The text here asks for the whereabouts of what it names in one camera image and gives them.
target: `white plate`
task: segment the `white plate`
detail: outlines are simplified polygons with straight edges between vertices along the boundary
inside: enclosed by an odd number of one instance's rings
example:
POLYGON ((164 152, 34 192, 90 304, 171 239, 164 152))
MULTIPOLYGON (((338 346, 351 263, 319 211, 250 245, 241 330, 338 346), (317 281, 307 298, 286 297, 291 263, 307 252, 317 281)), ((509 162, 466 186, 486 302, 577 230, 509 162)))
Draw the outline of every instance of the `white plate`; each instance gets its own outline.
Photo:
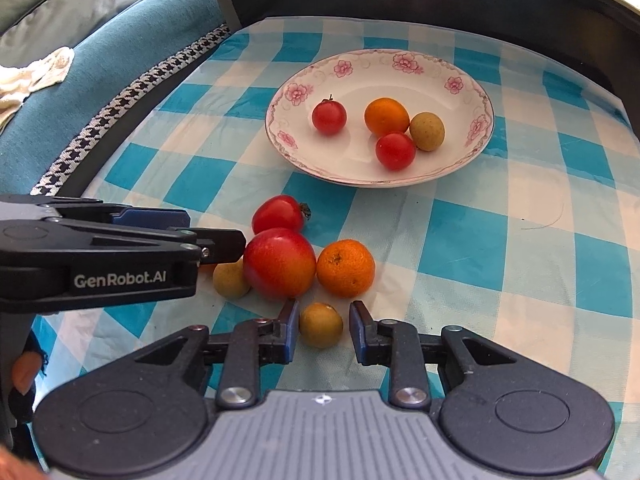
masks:
POLYGON ((494 110, 484 89, 451 63, 382 48, 346 52, 301 70, 276 92, 265 124, 278 152, 305 173, 347 186, 400 187, 470 163, 491 138, 494 110), (333 137, 322 136, 311 122, 314 107, 329 95, 347 110, 346 126, 333 137), (396 99, 411 118, 437 114, 445 126, 443 144, 431 153, 417 150, 405 170, 386 170, 364 123, 365 108, 379 97, 396 99))

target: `pink flower pattern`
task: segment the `pink flower pattern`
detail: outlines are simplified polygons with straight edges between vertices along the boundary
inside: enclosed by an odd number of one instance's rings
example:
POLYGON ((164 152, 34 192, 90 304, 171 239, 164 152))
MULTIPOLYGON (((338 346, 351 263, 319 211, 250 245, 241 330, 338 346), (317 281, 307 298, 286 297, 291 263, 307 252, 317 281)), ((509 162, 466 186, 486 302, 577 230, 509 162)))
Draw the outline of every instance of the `pink flower pattern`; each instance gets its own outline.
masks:
POLYGON ((337 65, 334 66, 334 72, 338 77, 349 75, 351 72, 353 72, 351 61, 344 61, 341 59, 340 61, 338 61, 337 65))
POLYGON ((291 137, 287 132, 283 132, 282 130, 280 130, 278 132, 278 138, 290 148, 293 148, 294 150, 298 148, 298 145, 296 144, 296 139, 291 137))
POLYGON ((444 88, 449 90, 452 94, 459 94, 464 88, 465 84, 462 82, 461 77, 450 77, 447 82, 444 83, 444 88))
POLYGON ((488 127, 489 119, 484 114, 471 121, 471 126, 469 126, 469 133, 466 135, 465 146, 470 145, 476 139, 476 137, 484 133, 488 127))
POLYGON ((299 85, 297 83, 290 83, 287 86, 287 91, 284 92, 284 97, 287 101, 291 101, 291 104, 298 106, 301 102, 306 101, 314 88, 311 85, 299 85))
POLYGON ((407 74, 421 74, 424 72, 424 69, 418 65, 418 62, 415 60, 415 56, 411 52, 395 54, 393 67, 396 70, 401 70, 407 74))

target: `houndstooth trim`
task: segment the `houndstooth trim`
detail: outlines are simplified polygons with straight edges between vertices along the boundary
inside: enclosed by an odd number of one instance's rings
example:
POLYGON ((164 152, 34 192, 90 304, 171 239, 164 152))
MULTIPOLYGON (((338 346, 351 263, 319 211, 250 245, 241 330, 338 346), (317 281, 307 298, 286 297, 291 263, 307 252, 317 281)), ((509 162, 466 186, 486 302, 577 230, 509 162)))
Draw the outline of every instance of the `houndstooth trim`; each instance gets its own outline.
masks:
POLYGON ((223 24, 129 84, 73 138, 31 189, 31 194, 55 195, 91 149, 127 110, 155 86, 222 43, 229 35, 229 28, 223 24))

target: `gray gripper base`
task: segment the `gray gripper base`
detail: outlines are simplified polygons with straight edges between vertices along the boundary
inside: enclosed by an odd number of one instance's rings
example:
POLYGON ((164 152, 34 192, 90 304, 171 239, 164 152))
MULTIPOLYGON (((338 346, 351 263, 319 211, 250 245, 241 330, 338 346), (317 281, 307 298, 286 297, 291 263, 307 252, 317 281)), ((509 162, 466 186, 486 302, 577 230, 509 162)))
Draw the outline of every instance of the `gray gripper base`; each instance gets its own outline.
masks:
MULTIPOLYGON (((377 391, 276 390, 256 408, 223 413, 196 451, 145 480, 507 478, 462 458, 427 415, 395 410, 377 391)), ((602 480, 593 470, 571 478, 602 480)))

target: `tablecloth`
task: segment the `tablecloth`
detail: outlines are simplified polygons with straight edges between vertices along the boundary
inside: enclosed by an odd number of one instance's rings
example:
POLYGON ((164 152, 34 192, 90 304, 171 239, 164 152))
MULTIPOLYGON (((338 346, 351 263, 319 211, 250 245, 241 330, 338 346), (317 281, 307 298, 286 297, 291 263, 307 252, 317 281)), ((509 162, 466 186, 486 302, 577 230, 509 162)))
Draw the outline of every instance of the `tablecloth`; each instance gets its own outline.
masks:
MULTIPOLYGON (((374 318, 423 333, 460 324, 598 390, 616 415, 601 470, 640 477, 640 145, 622 103, 572 70, 500 41, 409 23, 271 18, 241 30, 167 97, 87 190, 109 202, 185 208, 197 226, 239 228, 267 198, 307 202, 317 253, 356 238, 376 259, 363 300, 374 318), (309 63, 348 50, 441 57, 475 78, 495 110, 493 137, 463 169, 404 189, 354 189, 294 171, 270 146, 266 107, 309 63)), ((280 305, 231 304, 201 273, 194 298, 39 318, 50 354, 39 395, 179 328, 223 332, 280 305)), ((312 300, 348 301, 315 286, 312 300)), ((437 376, 430 371, 434 393, 437 376)), ((210 386, 215 387, 219 370, 210 386)), ((263 388, 377 388, 348 335, 326 351, 299 345, 263 388)))

